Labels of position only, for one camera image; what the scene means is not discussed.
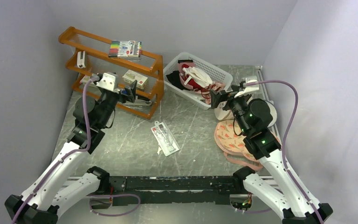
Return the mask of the clear packaged tool sleeve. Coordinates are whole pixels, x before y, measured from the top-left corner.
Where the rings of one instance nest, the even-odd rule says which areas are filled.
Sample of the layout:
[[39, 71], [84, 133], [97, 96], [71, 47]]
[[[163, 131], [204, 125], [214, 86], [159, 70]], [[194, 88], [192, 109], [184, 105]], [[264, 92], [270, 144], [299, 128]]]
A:
[[165, 156], [169, 156], [180, 150], [173, 134], [164, 122], [155, 121], [151, 131], [158, 142], [158, 154], [163, 152]]

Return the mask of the beige mesh laundry bag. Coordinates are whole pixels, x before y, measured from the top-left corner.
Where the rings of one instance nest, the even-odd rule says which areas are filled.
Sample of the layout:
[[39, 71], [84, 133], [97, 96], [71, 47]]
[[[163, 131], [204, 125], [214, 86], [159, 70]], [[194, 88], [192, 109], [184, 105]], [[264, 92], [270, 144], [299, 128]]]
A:
[[219, 103], [218, 107], [214, 109], [214, 114], [217, 120], [224, 121], [224, 120], [233, 120], [234, 115], [231, 110], [223, 110], [223, 107], [226, 105], [227, 101], [223, 101]]

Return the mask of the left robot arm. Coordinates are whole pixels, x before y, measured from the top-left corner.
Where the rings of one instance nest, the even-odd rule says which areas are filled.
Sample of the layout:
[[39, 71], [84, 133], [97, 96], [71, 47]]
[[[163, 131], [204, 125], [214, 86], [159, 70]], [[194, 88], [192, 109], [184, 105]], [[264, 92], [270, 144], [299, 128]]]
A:
[[64, 187], [72, 172], [91, 155], [104, 137], [117, 103], [134, 102], [136, 82], [124, 89], [114, 81], [92, 78], [101, 91], [99, 99], [88, 96], [86, 84], [74, 110], [75, 126], [59, 154], [33, 184], [19, 196], [5, 201], [13, 224], [55, 224], [73, 205], [86, 196], [110, 189], [110, 175], [99, 167], [90, 168], [78, 181]]

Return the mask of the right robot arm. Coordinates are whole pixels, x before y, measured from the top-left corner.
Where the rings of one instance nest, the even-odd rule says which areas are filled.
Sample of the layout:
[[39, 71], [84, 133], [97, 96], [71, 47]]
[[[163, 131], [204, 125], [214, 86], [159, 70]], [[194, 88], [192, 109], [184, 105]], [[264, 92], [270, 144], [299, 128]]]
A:
[[283, 224], [323, 224], [333, 213], [328, 203], [321, 203], [305, 187], [283, 154], [276, 136], [268, 129], [272, 121], [269, 105], [256, 98], [247, 102], [236, 92], [210, 91], [211, 107], [226, 102], [244, 136], [246, 149], [271, 174], [279, 190], [267, 184], [253, 169], [236, 171], [233, 188], [238, 193], [250, 192], [279, 216]]

